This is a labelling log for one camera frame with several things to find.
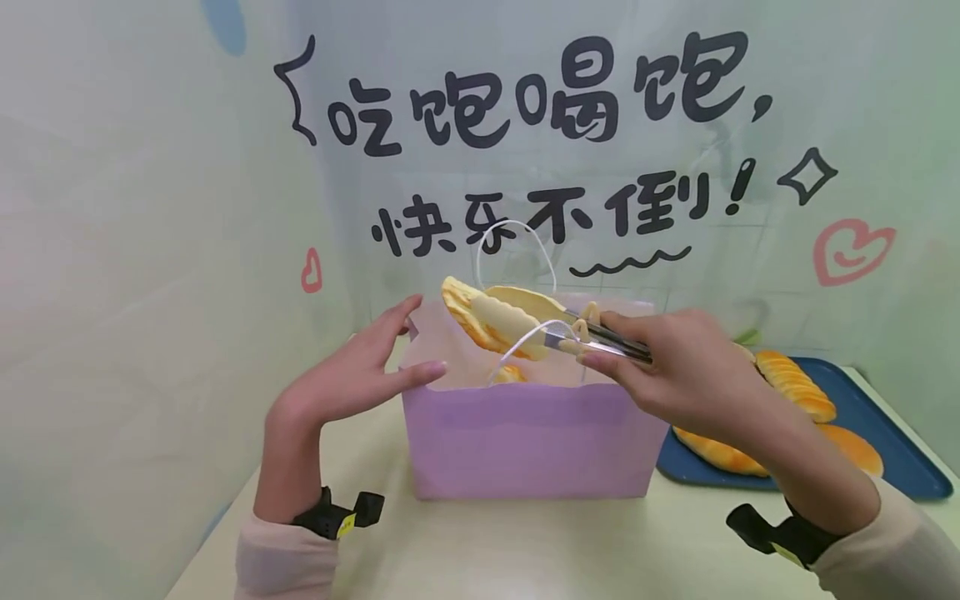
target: blue mark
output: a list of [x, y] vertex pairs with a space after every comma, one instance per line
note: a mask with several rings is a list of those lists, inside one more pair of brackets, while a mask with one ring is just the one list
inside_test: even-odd
[[247, 24], [244, 22], [240, 0], [200, 0], [206, 24], [220, 47], [233, 57], [247, 51]]

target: pink heart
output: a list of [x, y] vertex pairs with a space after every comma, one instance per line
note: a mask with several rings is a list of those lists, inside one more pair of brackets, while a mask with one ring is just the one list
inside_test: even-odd
[[[834, 276], [830, 274], [831, 265], [828, 264], [827, 259], [827, 244], [834, 234], [844, 229], [853, 231], [851, 250], [863, 250], [876, 240], [884, 241], [883, 250], [880, 251], [876, 258], [867, 262], [867, 264], [864, 264], [867, 261], [867, 257], [862, 254], [854, 258], [847, 258], [843, 252], [834, 252], [831, 258], [833, 259], [833, 264], [837, 267], [841, 269], [860, 267], [844, 275]], [[820, 281], [820, 285], [824, 287], [843, 285], [869, 275], [879, 267], [883, 259], [886, 258], [890, 248], [894, 245], [894, 238], [896, 236], [897, 230], [894, 228], [882, 228], [876, 231], [870, 231], [870, 226], [860, 219], [841, 219], [836, 223], [828, 225], [827, 228], [820, 232], [816, 241], [813, 242], [813, 268], [817, 272], [817, 279]]]
[[324, 287], [324, 276], [320, 272], [320, 256], [317, 255], [317, 249], [311, 248], [306, 251], [306, 265], [300, 271], [300, 287], [307, 294], [316, 294]]

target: table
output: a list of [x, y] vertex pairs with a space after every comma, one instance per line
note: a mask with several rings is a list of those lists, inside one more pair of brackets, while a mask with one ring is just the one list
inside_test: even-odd
[[[399, 342], [394, 360], [403, 343]], [[938, 467], [953, 474], [856, 371], [848, 375]], [[387, 497], [383, 517], [341, 542], [334, 598], [342, 600], [810, 600], [830, 598], [816, 578], [749, 549], [724, 524], [750, 502], [771, 522], [787, 517], [770, 492], [696, 488], [655, 473], [646, 498], [420, 502], [413, 496], [399, 398], [329, 425], [324, 484], [352, 506], [362, 490]], [[255, 472], [184, 570], [167, 600], [228, 600], [237, 533]], [[960, 540], [960, 501], [924, 504]]]

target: paper bag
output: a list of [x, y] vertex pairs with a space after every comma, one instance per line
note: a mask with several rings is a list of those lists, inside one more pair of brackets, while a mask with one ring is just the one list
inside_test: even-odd
[[[628, 316], [651, 304], [558, 294], [579, 311], [590, 300]], [[477, 347], [440, 301], [411, 315], [400, 366], [443, 360], [447, 374], [403, 394], [414, 486], [420, 499], [642, 497], [667, 424], [639, 410], [620, 386], [551, 351], [511, 359], [528, 379], [487, 387], [500, 355]]]

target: bag handle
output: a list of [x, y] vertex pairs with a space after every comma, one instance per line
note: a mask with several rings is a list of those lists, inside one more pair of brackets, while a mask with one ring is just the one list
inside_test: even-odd
[[480, 277], [480, 255], [483, 253], [483, 245], [487, 243], [487, 237], [493, 232], [494, 229], [503, 227], [507, 224], [519, 225], [522, 228], [530, 232], [530, 235], [534, 236], [534, 239], [537, 240], [537, 244], [540, 246], [540, 251], [543, 252], [543, 258], [546, 259], [546, 266], [550, 268], [550, 278], [553, 279], [553, 287], [550, 290], [550, 296], [553, 296], [557, 293], [557, 272], [553, 268], [553, 262], [550, 260], [550, 254], [547, 253], [546, 247], [541, 242], [540, 237], [537, 235], [533, 229], [523, 223], [522, 221], [515, 221], [513, 219], [504, 219], [503, 221], [497, 221], [493, 225], [489, 226], [486, 231], [483, 232], [483, 236], [480, 238], [480, 243], [477, 245], [477, 254], [473, 260], [473, 280], [477, 284], [477, 288], [480, 290], [486, 289], [483, 284], [483, 279]]
[[[570, 331], [570, 336], [571, 336], [574, 340], [578, 339], [576, 332], [574, 332], [573, 327], [571, 327], [570, 324], [565, 323], [565, 322], [561, 321], [560, 319], [551, 319], [550, 321], [544, 321], [543, 323], [537, 325], [536, 327], [534, 327], [534, 328], [531, 329], [530, 331], [527, 331], [526, 333], [524, 333], [524, 334], [523, 334], [523, 337], [521, 337], [519, 340], [517, 340], [517, 341], [516, 341], [516, 344], [514, 344], [509, 350], [507, 350], [507, 353], [506, 353], [506, 354], [504, 354], [503, 356], [500, 357], [500, 361], [499, 361], [498, 363], [496, 363], [496, 367], [495, 367], [495, 368], [493, 369], [493, 371], [490, 373], [490, 378], [487, 380], [487, 387], [489, 388], [491, 385], [493, 385], [493, 380], [496, 379], [497, 374], [500, 373], [500, 370], [503, 369], [504, 365], [507, 364], [507, 360], [508, 360], [511, 356], [514, 355], [514, 352], [516, 352], [521, 346], [523, 346], [523, 345], [526, 343], [526, 341], [529, 340], [530, 338], [532, 338], [532, 337], [534, 336], [534, 334], [536, 334], [538, 331], [540, 331], [541, 329], [545, 329], [545, 328], [549, 327], [549, 326], [552, 325], [552, 324], [560, 324], [560, 325], [566, 327], [566, 328]], [[581, 373], [581, 375], [580, 375], [580, 383], [581, 383], [581, 384], [583, 384], [584, 378], [585, 378], [586, 376], [587, 376], [587, 367], [584, 367], [584, 371], [583, 371], [583, 373]]]

